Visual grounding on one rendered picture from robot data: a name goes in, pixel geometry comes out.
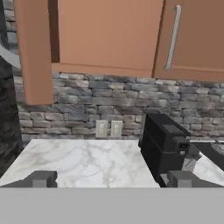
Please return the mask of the black coffee machine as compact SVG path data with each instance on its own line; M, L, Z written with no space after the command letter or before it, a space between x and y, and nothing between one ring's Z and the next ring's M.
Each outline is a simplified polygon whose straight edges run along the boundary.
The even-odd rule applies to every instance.
M160 187L166 187L169 171L192 171L200 151L191 143L191 133L161 113L147 113L138 142L140 152L152 177Z

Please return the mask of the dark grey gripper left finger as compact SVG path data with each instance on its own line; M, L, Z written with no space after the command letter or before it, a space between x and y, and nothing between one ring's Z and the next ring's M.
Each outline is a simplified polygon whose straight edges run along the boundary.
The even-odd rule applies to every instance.
M56 179L58 173L56 171L34 171L29 174L26 178L18 181L2 185L2 187L18 187L18 188L51 188L57 187L58 184Z

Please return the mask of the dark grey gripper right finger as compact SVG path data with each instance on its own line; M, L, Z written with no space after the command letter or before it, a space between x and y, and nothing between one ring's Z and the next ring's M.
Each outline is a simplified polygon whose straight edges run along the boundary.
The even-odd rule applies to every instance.
M167 177L171 187L221 187L219 184L198 178L191 171L169 171Z

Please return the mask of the black hob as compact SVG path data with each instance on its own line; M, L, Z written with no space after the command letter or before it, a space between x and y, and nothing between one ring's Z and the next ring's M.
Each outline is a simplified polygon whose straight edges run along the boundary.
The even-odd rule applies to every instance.
M224 141L194 141L198 150L224 171Z

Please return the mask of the brown wooden cabinet side panel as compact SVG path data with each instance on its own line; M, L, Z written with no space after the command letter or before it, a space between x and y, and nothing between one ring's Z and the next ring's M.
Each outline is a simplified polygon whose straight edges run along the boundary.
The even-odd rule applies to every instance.
M13 0L25 102L53 103L47 0Z

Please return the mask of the white wall switch plate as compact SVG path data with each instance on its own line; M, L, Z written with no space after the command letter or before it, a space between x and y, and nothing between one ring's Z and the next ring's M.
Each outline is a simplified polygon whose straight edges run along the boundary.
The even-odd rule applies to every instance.
M106 137L108 134L108 122L106 120L97 120L95 136L96 137Z
M111 137L121 137L123 131L123 122L122 121L112 121L111 122Z

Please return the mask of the black fridge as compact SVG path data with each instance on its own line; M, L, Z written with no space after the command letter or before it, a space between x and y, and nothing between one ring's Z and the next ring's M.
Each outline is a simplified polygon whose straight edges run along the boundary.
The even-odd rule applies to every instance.
M0 55L0 178L22 150L12 66Z

